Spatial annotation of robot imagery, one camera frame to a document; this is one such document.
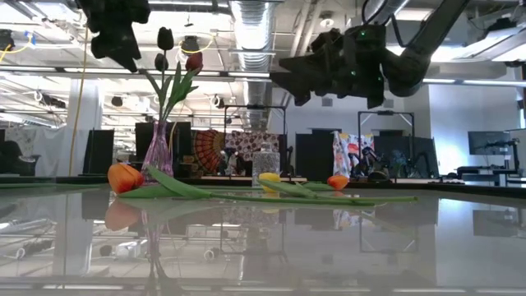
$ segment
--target vase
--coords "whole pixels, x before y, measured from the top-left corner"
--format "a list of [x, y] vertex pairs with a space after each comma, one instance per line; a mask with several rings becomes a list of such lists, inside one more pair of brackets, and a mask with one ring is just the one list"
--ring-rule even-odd
[[148, 166], [153, 166], [173, 177], [172, 153], [168, 150], [168, 144], [166, 143], [166, 125], [165, 121], [154, 122], [154, 136], [151, 139], [150, 147], [148, 147], [141, 169], [141, 174], [145, 178], [146, 184], [157, 183], [148, 172]]

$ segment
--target ceiling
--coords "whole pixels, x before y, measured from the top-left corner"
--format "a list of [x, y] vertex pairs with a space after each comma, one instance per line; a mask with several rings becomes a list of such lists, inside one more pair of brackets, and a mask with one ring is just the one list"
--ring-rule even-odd
[[[274, 33], [272, 34], [272, 51], [275, 53], [271, 63], [271, 70], [279, 69], [278, 60], [290, 55], [293, 45], [293, 32], [298, 26], [299, 13], [305, 0], [286, 0], [275, 8]], [[344, 29], [349, 23], [357, 19], [361, 7], [361, 1], [346, 0], [324, 0], [321, 2], [321, 10], [330, 15], [334, 21], [332, 27]], [[28, 32], [35, 37], [35, 44], [30, 44], [27, 50], [16, 54], [6, 54], [0, 66], [43, 66], [43, 67], [82, 67], [84, 57], [85, 16], [81, 11], [71, 9], [67, 0], [41, 1], [34, 3], [50, 21], [36, 21], [20, 14], [13, 9], [8, 2], [0, 1], [0, 29], [13, 30], [13, 39], [16, 49], [21, 49], [28, 42]], [[433, 8], [440, 1], [436, 0], [413, 0], [408, 7]], [[513, 9], [516, 1], [473, 1], [468, 12], [475, 10], [483, 13], [495, 13]], [[464, 29], [468, 31], [467, 21], [464, 20]], [[157, 31], [159, 27], [171, 28], [175, 42], [178, 44], [185, 35], [195, 35], [203, 50], [206, 71], [240, 71], [238, 54], [233, 53], [236, 48], [235, 35], [233, 33], [233, 22], [230, 16], [224, 14], [209, 14], [196, 12], [163, 12], [155, 11], [150, 15], [147, 24], [134, 24], [142, 59], [137, 61], [138, 67], [153, 69], [155, 55], [160, 52], [156, 46]], [[316, 21], [313, 36], [328, 30]], [[87, 44], [86, 66], [93, 68], [120, 68], [115, 62], [108, 58], [97, 60], [90, 52], [90, 39]], [[174, 67], [178, 60], [178, 47], [168, 52], [170, 67]], [[0, 76], [0, 109], [16, 110], [59, 110], [54, 107], [42, 105], [38, 101], [36, 91], [49, 94], [66, 104], [69, 97], [71, 78], [67, 76]], [[144, 113], [155, 112], [158, 109], [155, 93], [147, 82], [139, 76], [128, 78], [101, 78], [100, 83], [106, 91], [104, 112], [109, 113]], [[224, 98], [226, 104], [245, 104], [243, 98], [243, 83], [238, 80], [232, 81], [197, 81], [199, 86], [184, 104], [179, 104], [174, 109], [175, 113], [184, 114], [223, 114], [223, 110], [217, 109], [210, 103], [210, 99], [216, 95]], [[115, 96], [124, 98], [124, 105], [116, 108], [111, 104]], [[281, 103], [280, 98], [273, 98], [274, 104]], [[50, 125], [60, 125], [65, 122], [66, 115], [31, 115]], [[3, 126], [17, 124], [13, 117], [4, 117]], [[144, 121], [144, 116], [119, 116], [105, 117], [106, 128], [129, 129], [136, 122]], [[213, 119], [209, 124], [223, 124], [222, 119]], [[244, 122], [237, 120], [233, 127], [241, 127]]]

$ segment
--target monitor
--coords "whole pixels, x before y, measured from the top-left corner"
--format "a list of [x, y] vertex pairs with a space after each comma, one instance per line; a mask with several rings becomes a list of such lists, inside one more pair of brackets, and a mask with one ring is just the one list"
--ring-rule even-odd
[[491, 146], [497, 142], [510, 141], [509, 132], [468, 132], [470, 155], [509, 155], [509, 146]]

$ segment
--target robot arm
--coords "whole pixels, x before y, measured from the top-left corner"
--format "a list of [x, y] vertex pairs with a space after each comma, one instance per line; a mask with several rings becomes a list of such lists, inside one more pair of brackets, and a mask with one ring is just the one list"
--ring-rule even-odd
[[[279, 60], [279, 65], [290, 72], [272, 72], [270, 79], [290, 92], [298, 106], [305, 104], [314, 91], [319, 96], [367, 98], [367, 107], [375, 108], [385, 99], [385, 78], [394, 95], [413, 95], [422, 85], [432, 54], [468, 2], [444, 0], [400, 56], [385, 48], [382, 24], [356, 26], [343, 35], [333, 29], [312, 42], [312, 55]], [[399, 36], [395, 18], [393, 25]]]

